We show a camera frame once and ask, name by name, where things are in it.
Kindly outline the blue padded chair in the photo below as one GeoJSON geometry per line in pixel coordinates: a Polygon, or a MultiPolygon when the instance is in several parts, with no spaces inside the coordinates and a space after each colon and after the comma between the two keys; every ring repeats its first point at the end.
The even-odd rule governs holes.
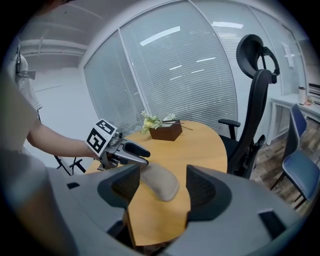
{"type": "Polygon", "coordinates": [[[300,193],[296,199],[301,201],[295,206],[295,210],[314,197],[320,183],[320,168],[299,149],[300,138],[306,129],[307,121],[299,106],[294,104],[290,108],[289,129],[281,164],[282,174],[270,188],[273,190],[287,177],[300,193]]]}

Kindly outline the black metal stand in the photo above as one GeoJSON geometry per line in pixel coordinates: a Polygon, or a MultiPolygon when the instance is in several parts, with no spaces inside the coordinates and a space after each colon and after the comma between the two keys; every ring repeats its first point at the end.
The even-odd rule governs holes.
{"type": "Polygon", "coordinates": [[[82,166],[82,159],[77,160],[77,157],[75,157],[73,159],[73,163],[71,165],[67,165],[61,157],[54,155],[54,158],[58,163],[57,169],[64,170],[69,176],[73,176],[75,174],[75,167],[77,167],[83,174],[86,173],[86,169],[82,166]]]}

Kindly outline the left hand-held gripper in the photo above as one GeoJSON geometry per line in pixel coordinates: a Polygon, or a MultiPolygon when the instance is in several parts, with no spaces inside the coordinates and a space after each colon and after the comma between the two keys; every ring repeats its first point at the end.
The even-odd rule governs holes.
{"type": "Polygon", "coordinates": [[[116,168],[119,162],[122,165],[149,165],[144,157],[149,158],[151,153],[139,144],[127,141],[123,146],[124,151],[117,152],[123,140],[123,133],[105,119],[101,118],[93,125],[86,144],[97,155],[100,162],[99,170],[116,168]]]}

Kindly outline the black office chair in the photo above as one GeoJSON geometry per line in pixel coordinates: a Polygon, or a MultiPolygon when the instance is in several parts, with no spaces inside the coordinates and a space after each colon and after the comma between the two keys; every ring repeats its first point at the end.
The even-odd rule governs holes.
{"type": "Polygon", "coordinates": [[[236,140],[235,133],[240,122],[230,119],[219,119],[218,122],[229,128],[230,137],[220,136],[227,154],[227,173],[249,179],[258,151],[266,141],[265,135],[261,135],[257,142],[254,137],[265,111],[268,87],[277,83],[280,66],[272,51],[255,34],[245,35],[240,40],[236,60],[241,71],[252,79],[240,139],[236,140]]]}

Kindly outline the person's left forearm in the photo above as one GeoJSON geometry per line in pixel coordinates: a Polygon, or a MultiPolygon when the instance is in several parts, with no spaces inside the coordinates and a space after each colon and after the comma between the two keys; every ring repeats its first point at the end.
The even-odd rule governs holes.
{"type": "Polygon", "coordinates": [[[27,135],[27,141],[33,147],[51,155],[99,159],[85,141],[65,137],[43,125],[38,118],[27,135]]]}

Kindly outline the round wooden table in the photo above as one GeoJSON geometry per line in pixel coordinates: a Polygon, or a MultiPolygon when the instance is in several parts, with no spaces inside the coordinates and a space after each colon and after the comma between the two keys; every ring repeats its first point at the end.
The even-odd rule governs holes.
{"type": "Polygon", "coordinates": [[[148,161],[175,175],[179,190],[169,202],[158,199],[144,183],[128,206],[128,228],[134,246],[161,244],[179,237],[185,230],[190,197],[186,188],[186,167],[195,165],[227,171],[227,153],[220,136],[210,127],[195,121],[182,122],[184,129],[175,141],[154,140],[139,131],[127,136],[150,151],[148,161]]]}

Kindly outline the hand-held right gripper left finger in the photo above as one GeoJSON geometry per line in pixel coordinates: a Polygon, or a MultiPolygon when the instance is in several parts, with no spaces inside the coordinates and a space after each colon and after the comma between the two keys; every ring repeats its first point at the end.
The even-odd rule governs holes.
{"type": "Polygon", "coordinates": [[[140,184],[138,165],[65,177],[48,169],[58,209],[73,238],[76,256],[139,256],[110,235],[140,184]]]}

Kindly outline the beige oblong pouch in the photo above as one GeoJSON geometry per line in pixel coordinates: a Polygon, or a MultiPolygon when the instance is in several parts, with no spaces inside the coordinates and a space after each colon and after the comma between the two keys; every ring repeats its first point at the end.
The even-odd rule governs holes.
{"type": "Polygon", "coordinates": [[[164,202],[172,201],[180,188],[176,176],[158,163],[142,168],[140,179],[164,202]]]}

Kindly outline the black metal railing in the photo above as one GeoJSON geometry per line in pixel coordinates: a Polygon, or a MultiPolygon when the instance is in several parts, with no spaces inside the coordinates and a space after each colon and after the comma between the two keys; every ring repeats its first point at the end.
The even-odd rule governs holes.
{"type": "Polygon", "coordinates": [[[310,96],[320,99],[320,85],[309,83],[308,84],[308,92],[309,92],[310,96]]]}

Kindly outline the person's grey shirt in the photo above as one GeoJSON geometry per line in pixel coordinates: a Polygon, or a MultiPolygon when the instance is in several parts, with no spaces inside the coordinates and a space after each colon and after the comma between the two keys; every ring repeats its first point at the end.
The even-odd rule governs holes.
{"type": "Polygon", "coordinates": [[[20,45],[10,47],[0,68],[0,148],[31,154],[25,141],[42,108],[31,85],[35,78],[20,45]]]}

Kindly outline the pale artificial flower bunch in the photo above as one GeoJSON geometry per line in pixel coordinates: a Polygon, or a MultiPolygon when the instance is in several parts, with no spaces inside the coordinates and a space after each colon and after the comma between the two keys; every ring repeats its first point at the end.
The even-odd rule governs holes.
{"type": "Polygon", "coordinates": [[[141,112],[143,116],[143,125],[140,130],[141,134],[146,134],[151,129],[157,130],[159,128],[169,128],[173,125],[182,125],[179,120],[175,119],[176,115],[174,113],[170,113],[165,116],[164,119],[160,119],[157,115],[150,115],[145,110],[141,112]]]}

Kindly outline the white rectangular desk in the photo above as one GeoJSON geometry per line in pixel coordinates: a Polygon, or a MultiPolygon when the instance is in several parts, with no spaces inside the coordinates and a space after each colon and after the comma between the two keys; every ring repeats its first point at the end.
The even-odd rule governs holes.
{"type": "Polygon", "coordinates": [[[292,93],[288,95],[282,96],[275,96],[271,98],[271,121],[270,121],[270,128],[268,132],[268,136],[266,139],[266,144],[269,146],[271,142],[278,138],[279,136],[283,135],[286,130],[282,132],[276,133],[276,119],[277,119],[277,107],[283,107],[286,109],[290,109],[294,104],[298,104],[302,114],[310,118],[318,123],[320,123],[320,106],[316,104],[311,105],[300,105],[299,104],[299,95],[292,93]]]}

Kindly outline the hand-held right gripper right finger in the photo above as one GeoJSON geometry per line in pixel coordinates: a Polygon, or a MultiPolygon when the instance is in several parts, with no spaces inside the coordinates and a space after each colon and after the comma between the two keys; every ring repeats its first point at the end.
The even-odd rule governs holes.
{"type": "Polygon", "coordinates": [[[278,256],[305,220],[263,185],[195,165],[183,234],[162,256],[278,256]]]}

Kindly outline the white bottle with dark lid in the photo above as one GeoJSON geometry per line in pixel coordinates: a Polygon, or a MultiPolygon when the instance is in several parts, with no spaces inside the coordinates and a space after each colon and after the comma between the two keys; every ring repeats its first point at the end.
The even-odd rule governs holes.
{"type": "Polygon", "coordinates": [[[299,104],[304,105],[307,100],[307,94],[306,94],[306,88],[303,86],[298,87],[298,98],[299,98],[299,104]]]}

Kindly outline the dark brown wooden tissue box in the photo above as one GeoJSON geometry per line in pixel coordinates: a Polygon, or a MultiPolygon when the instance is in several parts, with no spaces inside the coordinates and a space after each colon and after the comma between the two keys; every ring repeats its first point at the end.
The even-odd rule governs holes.
{"type": "Polygon", "coordinates": [[[182,133],[181,121],[164,121],[158,128],[150,128],[149,133],[153,140],[174,142],[182,133]]]}

